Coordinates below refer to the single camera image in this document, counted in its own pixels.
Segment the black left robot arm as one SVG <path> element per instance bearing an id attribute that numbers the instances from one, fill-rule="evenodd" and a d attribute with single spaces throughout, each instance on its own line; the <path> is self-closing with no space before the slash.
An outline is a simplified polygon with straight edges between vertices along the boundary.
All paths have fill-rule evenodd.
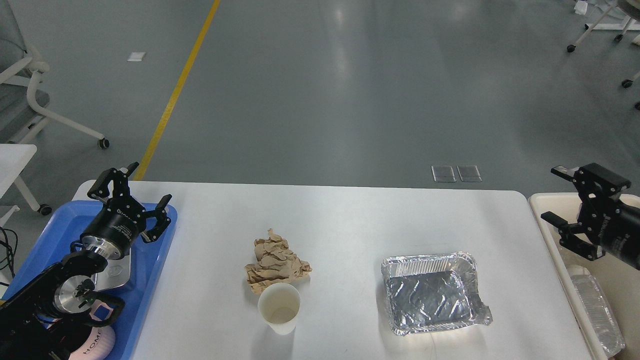
<path id="1" fill-rule="evenodd" d="M 130 253 L 138 237 L 147 244 L 158 241 L 172 222 L 171 194 L 150 210 L 132 196 L 128 180 L 138 166 L 132 162 L 99 175 L 87 195 L 102 208 L 70 243 L 69 253 L 1 305 L 3 360 L 67 360 L 72 330 L 103 328 L 119 319 L 125 300 L 99 291 L 93 276 Z"/>

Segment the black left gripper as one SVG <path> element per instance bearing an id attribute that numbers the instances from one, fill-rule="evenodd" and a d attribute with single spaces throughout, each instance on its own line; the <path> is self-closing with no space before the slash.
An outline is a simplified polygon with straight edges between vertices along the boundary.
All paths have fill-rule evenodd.
<path id="1" fill-rule="evenodd" d="M 139 165 L 135 161 L 124 169 L 107 169 L 90 187 L 87 196 L 103 203 L 103 208 L 80 235 L 84 250 L 106 260 L 120 260 L 130 253 L 140 234 L 142 241 L 149 244 L 158 241 L 169 227 L 172 220 L 167 215 L 167 205 L 173 198 L 171 194 L 165 194 L 149 211 L 131 195 L 129 177 Z M 146 228 L 146 219 L 150 218 L 155 219 L 155 225 Z"/>

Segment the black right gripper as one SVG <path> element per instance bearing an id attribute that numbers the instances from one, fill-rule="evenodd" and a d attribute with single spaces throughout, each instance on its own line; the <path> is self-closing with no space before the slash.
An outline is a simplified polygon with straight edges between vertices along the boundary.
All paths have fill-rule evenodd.
<path id="1" fill-rule="evenodd" d="M 601 212 L 598 244 L 578 237 L 578 234 L 585 234 L 580 223 L 569 223 L 551 211 L 542 213 L 541 219 L 556 228 L 560 235 L 560 246 L 591 262 L 608 253 L 638 271 L 640 210 L 620 200 L 622 192 L 629 189 L 632 182 L 596 162 L 574 168 L 559 165 L 550 172 L 572 183 L 583 204 L 606 206 Z"/>

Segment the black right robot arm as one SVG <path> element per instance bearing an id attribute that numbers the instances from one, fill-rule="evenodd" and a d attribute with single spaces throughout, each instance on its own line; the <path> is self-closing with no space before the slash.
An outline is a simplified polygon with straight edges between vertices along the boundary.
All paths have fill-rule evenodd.
<path id="1" fill-rule="evenodd" d="M 640 210 L 621 199 L 631 181 L 596 162 L 575 168 L 559 165 L 550 171 L 570 182 L 580 199 L 575 223 L 550 210 L 541 214 L 560 235 L 560 246 L 589 261 L 611 254 L 638 270 Z"/>

